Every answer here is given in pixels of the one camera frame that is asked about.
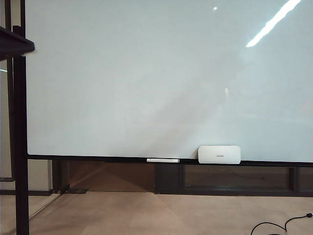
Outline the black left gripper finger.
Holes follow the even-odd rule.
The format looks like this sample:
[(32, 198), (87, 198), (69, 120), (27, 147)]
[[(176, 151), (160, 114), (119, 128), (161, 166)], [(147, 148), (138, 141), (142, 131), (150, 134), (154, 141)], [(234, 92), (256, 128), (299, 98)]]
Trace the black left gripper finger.
[(0, 60), (24, 55), (35, 50), (32, 41), (25, 38), (21, 26), (14, 25), (13, 31), (0, 27)]

